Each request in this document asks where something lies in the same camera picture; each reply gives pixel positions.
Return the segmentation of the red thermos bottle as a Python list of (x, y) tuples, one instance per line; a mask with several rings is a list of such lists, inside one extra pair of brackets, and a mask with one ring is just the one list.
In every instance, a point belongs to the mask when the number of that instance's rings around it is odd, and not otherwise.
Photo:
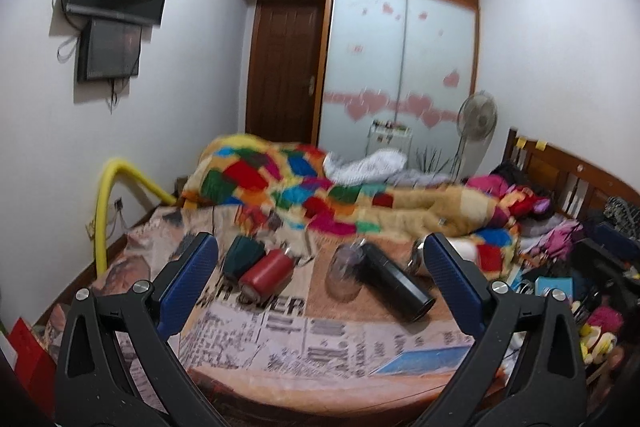
[(291, 280), (296, 263), (287, 249), (270, 249), (240, 278), (241, 295), (249, 303), (263, 303)]

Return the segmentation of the clear plastic cup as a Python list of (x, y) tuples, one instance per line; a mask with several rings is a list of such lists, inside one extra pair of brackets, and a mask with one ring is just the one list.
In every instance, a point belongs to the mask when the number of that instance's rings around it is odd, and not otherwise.
[(362, 264), (363, 252), (359, 246), (343, 244), (336, 248), (326, 271), (326, 291), (333, 299), (349, 303), (359, 295)]

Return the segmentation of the red box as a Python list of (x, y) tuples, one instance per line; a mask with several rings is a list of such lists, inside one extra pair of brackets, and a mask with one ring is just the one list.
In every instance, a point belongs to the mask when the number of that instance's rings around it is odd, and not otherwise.
[(17, 354), (14, 373), (38, 409), (52, 419), (55, 406), (55, 361), (44, 350), (30, 325), (18, 319), (9, 333)]

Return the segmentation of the yellow plush toy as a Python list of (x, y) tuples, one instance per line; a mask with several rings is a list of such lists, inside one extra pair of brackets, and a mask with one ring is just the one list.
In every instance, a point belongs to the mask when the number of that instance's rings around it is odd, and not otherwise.
[(579, 329), (579, 346), (585, 365), (601, 364), (617, 345), (617, 337), (601, 326), (585, 323)]

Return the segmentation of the blue booklet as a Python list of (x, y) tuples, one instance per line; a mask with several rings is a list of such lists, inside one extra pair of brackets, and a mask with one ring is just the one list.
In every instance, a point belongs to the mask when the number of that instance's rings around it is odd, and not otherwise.
[(536, 296), (563, 293), (568, 301), (573, 300), (573, 280), (570, 277), (538, 277), (534, 283)]

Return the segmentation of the black thermos bottle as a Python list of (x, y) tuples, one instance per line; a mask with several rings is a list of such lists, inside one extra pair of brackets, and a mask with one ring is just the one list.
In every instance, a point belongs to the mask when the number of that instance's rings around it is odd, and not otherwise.
[(363, 239), (358, 251), (362, 257), (359, 278), (383, 303), (408, 322), (419, 321), (431, 311), (436, 298), (380, 246)]

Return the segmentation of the newspaper print tablecloth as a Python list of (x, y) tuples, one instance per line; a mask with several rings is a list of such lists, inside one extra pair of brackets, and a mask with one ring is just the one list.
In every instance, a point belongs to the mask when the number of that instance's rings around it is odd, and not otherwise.
[(437, 301), (409, 323), (366, 286), (329, 291), (341, 239), (286, 222), (265, 233), (299, 259), (261, 305), (220, 270), (171, 343), (184, 369), (235, 426), (396, 426), (442, 392), (472, 346)]

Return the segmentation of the wooden bed headboard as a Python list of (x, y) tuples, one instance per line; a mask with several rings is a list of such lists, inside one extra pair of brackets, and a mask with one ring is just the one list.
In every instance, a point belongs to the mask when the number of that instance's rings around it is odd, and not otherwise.
[(639, 205), (639, 193), (626, 182), (562, 148), (525, 138), (515, 128), (509, 130), (503, 159), (548, 191), (556, 211), (567, 218), (585, 220), (590, 212), (603, 210), (611, 197)]

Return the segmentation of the dark green folded umbrella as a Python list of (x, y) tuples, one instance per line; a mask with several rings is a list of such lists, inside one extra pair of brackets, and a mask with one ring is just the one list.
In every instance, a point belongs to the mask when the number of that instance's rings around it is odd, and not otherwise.
[(237, 235), (233, 239), (222, 264), (222, 275), (237, 282), (251, 267), (265, 257), (265, 245), (253, 237)]

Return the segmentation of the spiky potted plant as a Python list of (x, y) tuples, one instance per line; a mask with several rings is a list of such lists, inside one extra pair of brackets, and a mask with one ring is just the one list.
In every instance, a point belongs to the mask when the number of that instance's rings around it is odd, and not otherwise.
[(424, 173), (447, 172), (452, 158), (442, 153), (441, 148), (426, 146), (416, 151), (416, 165)]

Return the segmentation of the white crumpled bedsheet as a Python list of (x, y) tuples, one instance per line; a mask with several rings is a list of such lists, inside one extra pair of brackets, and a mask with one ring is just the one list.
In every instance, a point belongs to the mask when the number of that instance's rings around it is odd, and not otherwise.
[(355, 186), (383, 182), (401, 172), (407, 165), (407, 155), (394, 148), (382, 148), (358, 160), (347, 161), (335, 153), (323, 159), (326, 177), (338, 185)]

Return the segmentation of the colourful patchwork blanket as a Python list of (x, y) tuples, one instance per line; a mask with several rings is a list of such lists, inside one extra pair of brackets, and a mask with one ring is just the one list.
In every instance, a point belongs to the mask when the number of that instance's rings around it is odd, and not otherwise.
[(296, 225), (336, 237), (418, 239), (440, 232), (477, 245), (477, 262), (488, 275), (506, 275), (518, 260), (521, 228), (495, 197), (459, 183), (339, 184), (324, 173), (324, 158), (326, 154), (311, 145), (223, 135), (203, 150), (179, 202), (186, 208), (274, 209)]

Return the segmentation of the white small cabinet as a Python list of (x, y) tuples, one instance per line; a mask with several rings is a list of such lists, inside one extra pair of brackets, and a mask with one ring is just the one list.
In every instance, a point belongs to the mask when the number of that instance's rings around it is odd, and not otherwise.
[(371, 155), (383, 148), (392, 148), (406, 156), (410, 153), (412, 130), (396, 121), (375, 120), (372, 122), (368, 137), (366, 154)]

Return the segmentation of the frosted sliding wardrobe doors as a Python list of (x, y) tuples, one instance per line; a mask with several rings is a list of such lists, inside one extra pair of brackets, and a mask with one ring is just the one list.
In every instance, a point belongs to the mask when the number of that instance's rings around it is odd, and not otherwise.
[(396, 121), (412, 130), (409, 167), (417, 150), (437, 147), (452, 173), (475, 45), (476, 12), (454, 2), (332, 0), (319, 146), (360, 159), (372, 122)]

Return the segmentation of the brown wooden door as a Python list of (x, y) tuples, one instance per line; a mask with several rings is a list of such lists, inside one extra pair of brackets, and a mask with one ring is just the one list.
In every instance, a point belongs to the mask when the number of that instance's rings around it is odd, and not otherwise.
[(311, 141), (324, 0), (258, 0), (245, 131), (271, 142)]

